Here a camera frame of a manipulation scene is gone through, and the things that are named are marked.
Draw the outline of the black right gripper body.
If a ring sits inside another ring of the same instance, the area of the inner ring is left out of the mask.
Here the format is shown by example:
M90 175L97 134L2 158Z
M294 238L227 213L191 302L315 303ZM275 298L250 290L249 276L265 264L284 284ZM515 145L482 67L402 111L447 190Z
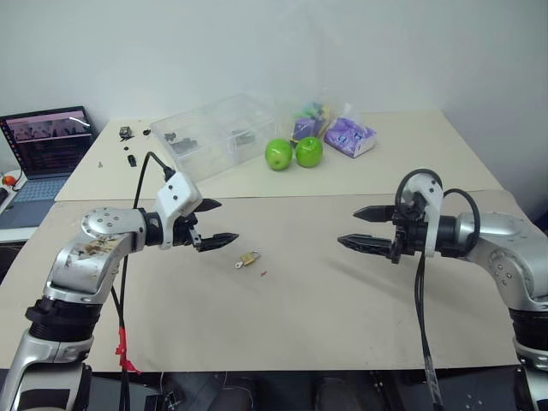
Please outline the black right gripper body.
M428 223L425 220L425 205L413 200L405 205L404 213L395 210L392 223L396 227L395 238L390 246L390 261L398 264L402 255L414 255L423 251L426 243Z

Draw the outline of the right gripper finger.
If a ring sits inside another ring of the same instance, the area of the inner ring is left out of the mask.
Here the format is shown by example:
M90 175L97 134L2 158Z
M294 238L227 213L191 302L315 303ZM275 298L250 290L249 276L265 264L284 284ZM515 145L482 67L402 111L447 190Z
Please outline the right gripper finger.
M370 223L385 223L393 219L395 213L393 205L370 205L353 213L353 216Z
M385 258L390 257L392 242L387 239L382 239L371 235L349 234L339 236L337 241L344 247L359 253L380 255Z

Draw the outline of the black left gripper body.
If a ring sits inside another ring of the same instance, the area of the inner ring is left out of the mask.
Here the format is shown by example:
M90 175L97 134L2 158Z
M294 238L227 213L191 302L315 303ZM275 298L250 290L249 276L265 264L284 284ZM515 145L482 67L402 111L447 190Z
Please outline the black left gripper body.
M178 217L173 225L173 246L193 246L198 252L202 252L203 241L195 229L197 223L194 213Z

